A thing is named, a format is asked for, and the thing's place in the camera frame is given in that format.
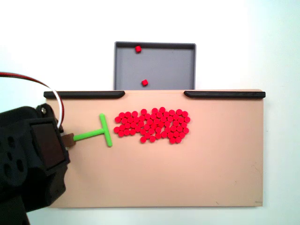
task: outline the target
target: red cube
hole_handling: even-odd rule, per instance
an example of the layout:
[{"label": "red cube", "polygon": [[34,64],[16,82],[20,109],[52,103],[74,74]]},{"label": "red cube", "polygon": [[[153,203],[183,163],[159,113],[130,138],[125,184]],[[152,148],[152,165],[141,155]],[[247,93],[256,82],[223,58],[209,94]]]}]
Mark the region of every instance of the red cube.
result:
[{"label": "red cube", "polygon": [[142,51],[141,47],[138,45],[137,47],[135,47],[135,51],[137,53],[140,53]]},{"label": "red cube", "polygon": [[145,87],[145,86],[147,86],[148,85],[148,81],[147,80],[143,80],[142,81],[142,85]]}]

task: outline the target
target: black edge guard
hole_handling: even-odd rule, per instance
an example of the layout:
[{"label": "black edge guard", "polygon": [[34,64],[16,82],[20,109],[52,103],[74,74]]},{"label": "black edge guard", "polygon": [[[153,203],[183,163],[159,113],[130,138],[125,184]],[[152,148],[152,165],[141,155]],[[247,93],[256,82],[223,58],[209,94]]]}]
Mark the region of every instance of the black edge guard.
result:
[{"label": "black edge guard", "polygon": [[266,97],[263,91],[184,91],[189,98],[227,98],[227,99],[262,99]]},{"label": "black edge guard", "polygon": [[[62,99],[112,99],[123,97],[125,91],[58,91],[58,94]],[[45,91],[44,97],[54,99],[55,95],[52,91]]]}]

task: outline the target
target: white wall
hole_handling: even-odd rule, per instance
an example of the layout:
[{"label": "white wall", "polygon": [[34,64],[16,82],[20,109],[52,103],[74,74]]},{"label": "white wall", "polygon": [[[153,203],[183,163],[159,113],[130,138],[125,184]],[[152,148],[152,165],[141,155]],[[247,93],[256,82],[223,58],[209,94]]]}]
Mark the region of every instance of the white wall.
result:
[{"label": "white wall", "polygon": [[[299,1],[0,2],[0,71],[112,90],[115,41],[196,43],[197,89],[266,92],[263,207],[42,209],[29,213],[33,225],[300,223]],[[0,112],[35,107],[44,90],[1,78]]]}]

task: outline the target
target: gray tray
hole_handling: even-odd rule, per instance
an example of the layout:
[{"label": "gray tray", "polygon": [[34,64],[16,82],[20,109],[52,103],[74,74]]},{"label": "gray tray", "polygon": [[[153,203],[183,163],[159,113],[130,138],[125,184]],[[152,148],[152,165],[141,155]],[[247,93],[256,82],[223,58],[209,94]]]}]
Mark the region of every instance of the gray tray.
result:
[{"label": "gray tray", "polygon": [[114,89],[195,89],[195,59],[196,44],[115,42]]}]

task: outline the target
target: green t-shaped tool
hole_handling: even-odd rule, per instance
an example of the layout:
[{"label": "green t-shaped tool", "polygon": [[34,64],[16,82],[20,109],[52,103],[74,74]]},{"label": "green t-shaped tool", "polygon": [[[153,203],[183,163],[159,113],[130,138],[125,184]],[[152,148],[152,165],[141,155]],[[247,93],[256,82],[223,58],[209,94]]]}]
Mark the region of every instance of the green t-shaped tool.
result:
[{"label": "green t-shaped tool", "polygon": [[79,141],[79,140],[82,140],[82,139],[86,139],[86,138],[89,138],[89,137],[94,137],[94,136],[97,136],[97,135],[104,134],[107,146],[112,147],[112,145],[113,145],[112,139],[111,139],[111,136],[109,134],[107,122],[106,122],[106,119],[105,119],[105,116],[104,116],[103,113],[100,114],[100,120],[101,120],[101,124],[102,124],[101,129],[90,131],[90,132],[87,132],[87,133],[84,133],[84,134],[81,134],[81,135],[75,135],[73,137],[73,140],[76,142],[76,141]]}]

